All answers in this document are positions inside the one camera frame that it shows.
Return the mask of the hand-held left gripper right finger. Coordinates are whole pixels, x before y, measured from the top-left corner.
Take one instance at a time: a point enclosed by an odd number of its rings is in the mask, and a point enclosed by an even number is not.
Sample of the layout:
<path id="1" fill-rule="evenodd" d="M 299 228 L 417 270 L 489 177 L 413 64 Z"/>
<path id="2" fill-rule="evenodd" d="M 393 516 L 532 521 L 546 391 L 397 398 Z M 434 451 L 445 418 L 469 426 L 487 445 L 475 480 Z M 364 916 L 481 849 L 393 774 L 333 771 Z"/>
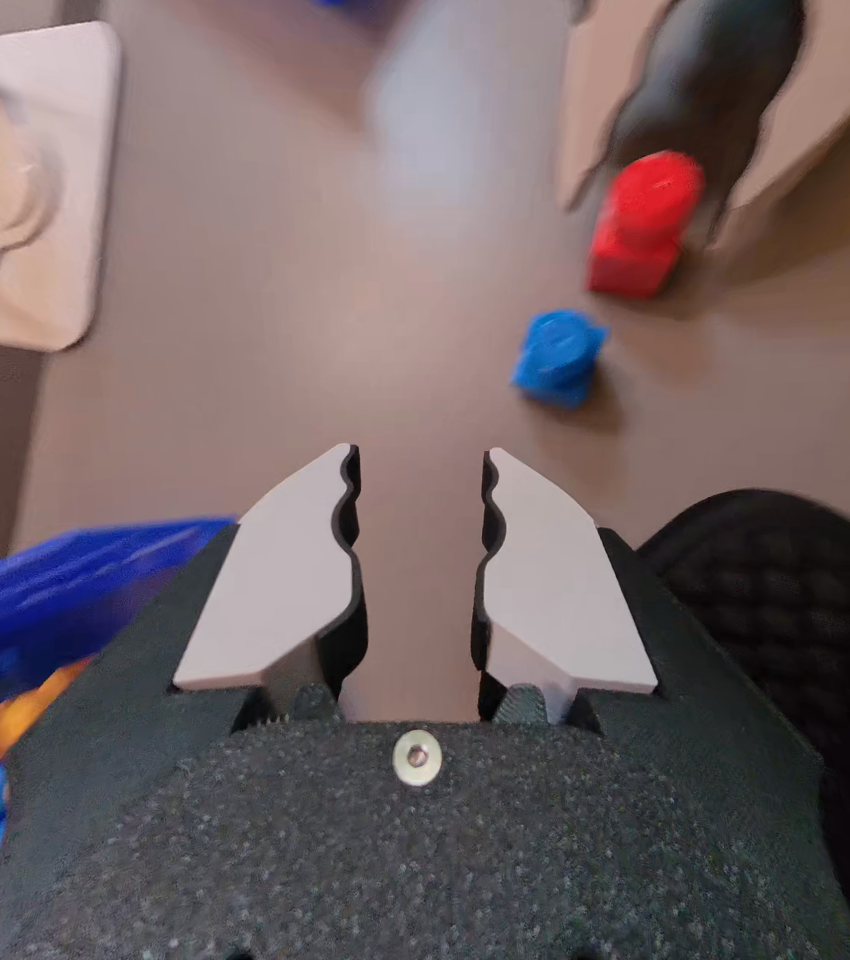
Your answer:
<path id="1" fill-rule="evenodd" d="M 481 541 L 471 656 L 478 711 L 531 686 L 548 722 L 579 690 L 650 695 L 658 678 L 591 515 L 500 447 L 484 452 Z"/>

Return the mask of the white document stand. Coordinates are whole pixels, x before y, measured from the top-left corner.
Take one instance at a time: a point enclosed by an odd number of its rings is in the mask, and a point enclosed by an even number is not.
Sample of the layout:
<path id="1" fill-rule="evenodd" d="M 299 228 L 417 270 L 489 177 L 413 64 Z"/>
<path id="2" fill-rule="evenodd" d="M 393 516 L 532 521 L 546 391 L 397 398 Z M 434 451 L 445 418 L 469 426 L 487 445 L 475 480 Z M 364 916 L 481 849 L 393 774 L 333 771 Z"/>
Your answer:
<path id="1" fill-rule="evenodd" d="M 92 327 L 122 68 L 101 20 L 0 34 L 0 346 L 56 354 Z"/>

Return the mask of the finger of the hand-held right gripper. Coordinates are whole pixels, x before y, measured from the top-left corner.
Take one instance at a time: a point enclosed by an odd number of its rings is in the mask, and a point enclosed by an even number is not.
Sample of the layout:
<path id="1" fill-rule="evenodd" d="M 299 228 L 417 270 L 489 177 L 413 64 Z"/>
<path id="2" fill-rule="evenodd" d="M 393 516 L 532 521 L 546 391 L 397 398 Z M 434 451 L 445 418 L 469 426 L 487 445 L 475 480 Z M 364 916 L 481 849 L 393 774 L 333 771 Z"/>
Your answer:
<path id="1" fill-rule="evenodd" d="M 752 161 L 729 195 L 712 246 L 755 231 L 850 125 L 850 1 L 804 3 L 791 74 L 763 115 Z"/>
<path id="2" fill-rule="evenodd" d="M 602 162 L 612 123 L 636 87 L 669 3 L 572 1 L 567 7 L 555 183 L 559 207 L 570 212 Z"/>

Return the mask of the blue plastic bin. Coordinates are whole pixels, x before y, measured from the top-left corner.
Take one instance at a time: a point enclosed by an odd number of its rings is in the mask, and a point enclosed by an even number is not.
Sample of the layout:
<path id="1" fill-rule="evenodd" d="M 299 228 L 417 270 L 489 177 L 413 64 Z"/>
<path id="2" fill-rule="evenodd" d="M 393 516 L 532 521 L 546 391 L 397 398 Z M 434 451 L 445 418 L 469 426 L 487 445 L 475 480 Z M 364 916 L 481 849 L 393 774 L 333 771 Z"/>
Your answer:
<path id="1" fill-rule="evenodd" d="M 0 559 L 0 703 L 99 654 L 233 526 L 230 517 L 198 517 L 98 527 Z"/>

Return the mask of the blue mega block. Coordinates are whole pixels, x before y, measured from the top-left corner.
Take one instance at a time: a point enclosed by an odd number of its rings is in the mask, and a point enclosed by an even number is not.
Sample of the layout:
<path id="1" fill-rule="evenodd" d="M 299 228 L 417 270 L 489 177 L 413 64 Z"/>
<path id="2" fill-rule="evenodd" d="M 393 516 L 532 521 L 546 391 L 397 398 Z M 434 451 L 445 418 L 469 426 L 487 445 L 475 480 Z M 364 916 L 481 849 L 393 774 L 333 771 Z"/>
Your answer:
<path id="1" fill-rule="evenodd" d="M 535 316 L 527 329 L 511 385 L 527 398 L 563 410 L 586 402 L 608 329 L 580 311 Z"/>

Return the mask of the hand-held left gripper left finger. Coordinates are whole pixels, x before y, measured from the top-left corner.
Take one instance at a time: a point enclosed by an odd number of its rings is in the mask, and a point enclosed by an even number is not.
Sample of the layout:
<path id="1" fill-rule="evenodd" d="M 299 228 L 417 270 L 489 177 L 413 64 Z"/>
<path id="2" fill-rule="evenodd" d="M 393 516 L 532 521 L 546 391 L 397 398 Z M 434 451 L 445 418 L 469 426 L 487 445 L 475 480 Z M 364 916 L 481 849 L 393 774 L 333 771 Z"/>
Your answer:
<path id="1" fill-rule="evenodd" d="M 183 691 L 251 690 L 273 715 L 299 691 L 334 700 L 368 650 L 359 558 L 360 455 L 340 443 L 239 521 L 173 676 Z"/>

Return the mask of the red mega block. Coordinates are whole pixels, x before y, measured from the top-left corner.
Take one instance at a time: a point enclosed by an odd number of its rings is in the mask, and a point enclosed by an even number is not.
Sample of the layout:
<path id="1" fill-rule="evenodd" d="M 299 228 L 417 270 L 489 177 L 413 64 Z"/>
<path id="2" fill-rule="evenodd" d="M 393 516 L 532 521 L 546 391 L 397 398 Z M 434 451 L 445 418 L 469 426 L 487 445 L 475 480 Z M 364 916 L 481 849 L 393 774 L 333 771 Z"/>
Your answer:
<path id="1" fill-rule="evenodd" d="M 701 166 L 661 150 L 636 159 L 609 186 L 586 262 L 587 292 L 657 296 L 674 272 L 705 186 Z"/>

